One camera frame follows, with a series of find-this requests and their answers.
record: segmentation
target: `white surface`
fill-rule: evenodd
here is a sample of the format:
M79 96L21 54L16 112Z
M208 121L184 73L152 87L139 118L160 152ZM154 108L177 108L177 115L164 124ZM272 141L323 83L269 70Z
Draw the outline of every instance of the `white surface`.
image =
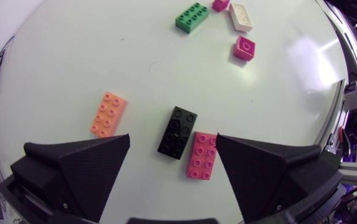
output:
M229 5L229 12L234 23L235 30L249 32L253 25L245 6L237 3Z
M210 1L200 1L211 5ZM346 77L336 35L314 1L239 1L252 15L256 43L245 63L232 55L238 35L228 10L211 11L191 34L174 18L191 1L48 0L24 23L0 73L0 162L25 142L57 143L89 131L104 91L128 101L116 134L128 151L102 223L130 217L242 220L216 157L210 181L185 177L180 161L156 152L174 106L198 114L193 131L280 144L312 144L335 82Z

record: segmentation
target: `green lego brick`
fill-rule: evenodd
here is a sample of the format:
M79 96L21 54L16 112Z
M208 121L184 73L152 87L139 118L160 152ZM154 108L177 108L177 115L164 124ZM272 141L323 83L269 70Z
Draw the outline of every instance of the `green lego brick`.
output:
M205 20L209 11L207 7L195 3L176 18L176 27L189 34Z

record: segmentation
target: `lego stud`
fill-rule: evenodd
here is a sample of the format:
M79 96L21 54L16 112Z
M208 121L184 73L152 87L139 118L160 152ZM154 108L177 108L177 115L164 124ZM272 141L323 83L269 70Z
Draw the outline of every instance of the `lego stud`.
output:
M100 105L100 106L99 106L99 110L100 110L100 111L105 111L105 109L106 109L106 106L105 106L105 105Z
M174 156L175 156L175 157L179 157L179 155L181 155L181 151L180 151L179 149L176 149L176 150L174 151Z
M204 143L205 140L206 140L206 137L205 137L204 135L201 135L201 136L198 137L198 141L199 141L200 143Z
M196 149L196 154L200 155L204 152L204 149L202 147L199 147Z
M216 144L216 137L210 138L209 144L212 145L212 146L215 145Z
M177 111L174 113L174 116L176 116L177 118L181 117L181 115L183 115L183 112L180 111L180 110L177 110Z
M210 174L208 172L203 173L203 179L208 180L210 178Z
M171 133L166 134L166 140L167 141L170 141L172 139L173 139L173 134L171 134Z
M161 146L161 151L162 151L162 152L167 152L168 149L169 149L169 148L168 148L167 145L162 145L162 146Z
M242 44L242 47L245 49L245 50L250 50L250 45L248 43L243 43Z
M242 14L242 17L240 18L240 20L242 21L242 23L246 24L247 23L247 19L245 17L245 14Z
M103 125L105 127L109 127L110 126L110 121L106 120L105 122L103 122Z
M180 146L184 146L184 145L185 145L185 139L184 139L184 138L179 138L179 139L178 139L178 144L179 144Z
M102 120L102 117L100 116L100 115L96 115L95 116L95 121L96 122L99 122L99 121L101 121Z
M194 120L193 115L188 115L188 116L186 117L186 120L189 121L189 122L192 122L192 121Z
M216 150L215 149L209 149L208 152L209 156L214 156L216 155Z
M184 134L187 134L187 133L189 133L189 127L183 127L182 128L182 132L184 133Z
M111 96L110 96L109 94L105 94L105 96L103 97L103 99L104 99L105 101L109 101L110 98L111 98Z
M95 125L93 125L93 126L91 127L91 131L92 131L92 132L97 132L97 131L98 131L98 127L96 127Z
M114 116L115 114L116 114L115 110L110 110L110 111L108 112L108 115L109 115L109 116Z
M120 104L120 100L119 99L115 99L113 101L113 105L118 106L119 104Z
M243 12L242 6L236 5L236 6L235 6L235 11L237 11L237 12Z
M212 167L213 167L213 163L212 163L211 161L207 161L207 162L204 164L204 166L205 166L206 168L212 168Z
M172 122L170 123L170 128L173 128L173 129L178 128L178 122L177 122L177 121L172 121Z
M195 159L194 161L193 161L193 165L194 166L200 166L201 165L201 160L200 159Z
M195 178L195 177L197 177L199 174L198 174L198 172L196 172L196 171L192 171L191 172L191 177L192 178Z

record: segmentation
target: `pink lego brick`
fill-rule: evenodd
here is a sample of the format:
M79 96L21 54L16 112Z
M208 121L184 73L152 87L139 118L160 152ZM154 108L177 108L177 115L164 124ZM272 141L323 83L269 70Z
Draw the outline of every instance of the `pink lego brick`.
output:
M216 136L195 132L186 176L188 178L209 180L216 153Z
M214 0L212 8L217 12L221 12L228 6L229 0Z
M254 57L255 43L239 36L234 46L234 55L241 59L250 61Z

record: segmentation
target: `orange lego brick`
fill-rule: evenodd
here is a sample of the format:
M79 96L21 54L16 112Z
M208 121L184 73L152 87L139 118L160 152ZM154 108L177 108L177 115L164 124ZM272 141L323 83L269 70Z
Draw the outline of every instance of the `orange lego brick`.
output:
M106 91L92 122L91 132L100 138L113 136L126 105L126 100Z

